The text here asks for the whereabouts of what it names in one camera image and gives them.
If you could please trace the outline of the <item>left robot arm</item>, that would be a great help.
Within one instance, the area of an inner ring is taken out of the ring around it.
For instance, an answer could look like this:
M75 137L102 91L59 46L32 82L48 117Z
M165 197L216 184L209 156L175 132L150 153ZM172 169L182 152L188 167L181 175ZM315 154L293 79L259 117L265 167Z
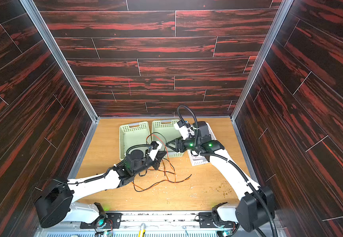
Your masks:
M52 179L34 202L40 226L50 228L60 222L98 223L105 215L101 204L83 204L79 200L128 185L141 172L151 167L158 169L166 154L157 149L133 150L105 173L80 179Z

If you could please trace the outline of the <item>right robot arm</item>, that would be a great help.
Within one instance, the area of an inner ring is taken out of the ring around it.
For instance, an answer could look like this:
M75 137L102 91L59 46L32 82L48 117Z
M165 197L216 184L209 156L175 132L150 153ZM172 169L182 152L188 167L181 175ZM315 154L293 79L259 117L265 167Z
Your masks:
M265 234L260 227L268 223L272 236L278 236L274 221L273 191L262 187L239 167L216 139L207 122L198 121L195 114L192 114L194 123L190 124L183 118L181 109L192 113L189 107L178 106L179 121L174 124L174 128L180 133L180 137L168 142L166 146L177 153L187 153L191 162L204 160L213 165L230 184L239 200L237 205L223 202L214 206L210 216L213 225L217 228L232 227L230 236L243 228L248 233L255 231L263 237Z

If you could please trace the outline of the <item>white basket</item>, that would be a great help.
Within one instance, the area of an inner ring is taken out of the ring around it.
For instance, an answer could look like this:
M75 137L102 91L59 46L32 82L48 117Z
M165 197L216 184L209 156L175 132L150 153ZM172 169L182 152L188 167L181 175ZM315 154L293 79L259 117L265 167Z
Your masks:
M202 121L202 124L203 124L203 127L204 127L203 130L209 132L212 140L216 140L216 137L215 137L215 135L214 135L210 125L207 122L205 122L205 121ZM190 162L191 162L192 166L204 165L204 164L208 163L208 161L206 160L205 157L198 156L195 153L192 155L191 154L191 150L188 150L187 154L189 156L189 159L190 159Z

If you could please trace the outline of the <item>middle green basket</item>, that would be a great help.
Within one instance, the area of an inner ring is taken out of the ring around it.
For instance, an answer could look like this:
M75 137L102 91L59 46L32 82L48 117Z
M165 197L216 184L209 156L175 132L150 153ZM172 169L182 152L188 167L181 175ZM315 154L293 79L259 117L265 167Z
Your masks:
M174 128L174 124L178 122L178 119L165 119L165 120L154 120L152 122L152 141L162 141L167 143L174 141L181 137L178 130Z

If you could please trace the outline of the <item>green basket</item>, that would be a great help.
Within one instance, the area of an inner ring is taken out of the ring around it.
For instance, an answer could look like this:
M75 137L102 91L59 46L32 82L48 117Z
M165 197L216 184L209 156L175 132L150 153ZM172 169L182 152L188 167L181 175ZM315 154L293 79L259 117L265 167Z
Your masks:
M165 119L165 120L154 120L152 122L152 141L162 141L167 143L174 141L181 137L178 130L174 128L174 124L178 122L178 119Z
M149 135L150 129L147 121L121 125L119 127L120 160L125 158L126 151L130 147L145 144Z

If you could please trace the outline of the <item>left green basket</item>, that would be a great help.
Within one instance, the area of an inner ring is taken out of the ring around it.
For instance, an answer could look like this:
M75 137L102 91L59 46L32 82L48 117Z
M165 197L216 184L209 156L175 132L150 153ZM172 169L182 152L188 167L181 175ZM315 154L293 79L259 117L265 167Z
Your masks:
M125 158L126 151L130 147L145 144L149 135L150 129L147 121L121 125L119 127L120 160Z

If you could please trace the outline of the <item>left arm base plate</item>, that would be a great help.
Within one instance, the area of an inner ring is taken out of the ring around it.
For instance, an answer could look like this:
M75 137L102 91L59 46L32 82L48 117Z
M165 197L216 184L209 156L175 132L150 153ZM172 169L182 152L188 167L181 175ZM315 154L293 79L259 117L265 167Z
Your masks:
M122 215L123 214L121 212L106 212L105 215L99 216L91 224L82 222L80 224L80 229L119 229L121 225Z

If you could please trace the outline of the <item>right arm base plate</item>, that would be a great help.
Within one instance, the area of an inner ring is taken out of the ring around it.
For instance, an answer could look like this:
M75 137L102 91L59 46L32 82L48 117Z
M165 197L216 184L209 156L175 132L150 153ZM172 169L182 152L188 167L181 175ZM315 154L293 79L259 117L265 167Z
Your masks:
M199 212L194 219L199 222L200 228L233 228L237 227L237 223L233 221L223 221L218 214L210 212Z

